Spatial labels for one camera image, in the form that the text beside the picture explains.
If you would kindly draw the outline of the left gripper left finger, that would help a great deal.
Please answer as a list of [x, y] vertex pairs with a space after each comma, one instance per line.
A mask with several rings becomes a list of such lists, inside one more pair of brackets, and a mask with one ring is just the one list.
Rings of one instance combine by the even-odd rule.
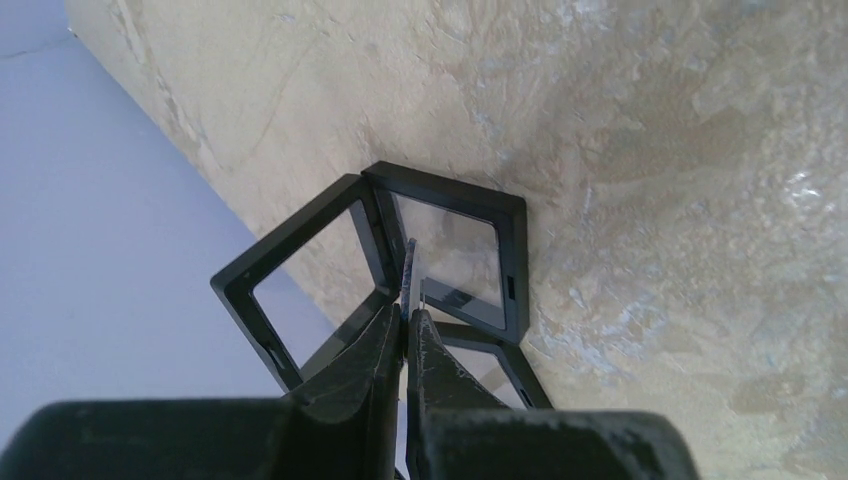
[[1, 455], [5, 479], [391, 479], [403, 340], [386, 306], [280, 398], [57, 402]]

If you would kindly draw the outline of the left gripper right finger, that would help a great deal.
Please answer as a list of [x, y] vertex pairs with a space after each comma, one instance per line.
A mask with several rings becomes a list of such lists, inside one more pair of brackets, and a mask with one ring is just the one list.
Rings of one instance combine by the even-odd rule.
[[450, 354], [431, 315], [408, 321], [407, 466], [414, 479], [696, 479], [662, 415], [513, 409]]

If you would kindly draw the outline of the blue round brooch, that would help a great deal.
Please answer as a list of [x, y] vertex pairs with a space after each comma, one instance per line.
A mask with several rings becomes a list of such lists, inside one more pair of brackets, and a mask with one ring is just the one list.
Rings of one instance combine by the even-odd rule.
[[400, 316], [403, 321], [408, 321], [420, 305], [420, 279], [416, 263], [416, 247], [417, 240], [410, 238], [406, 244], [400, 292]]

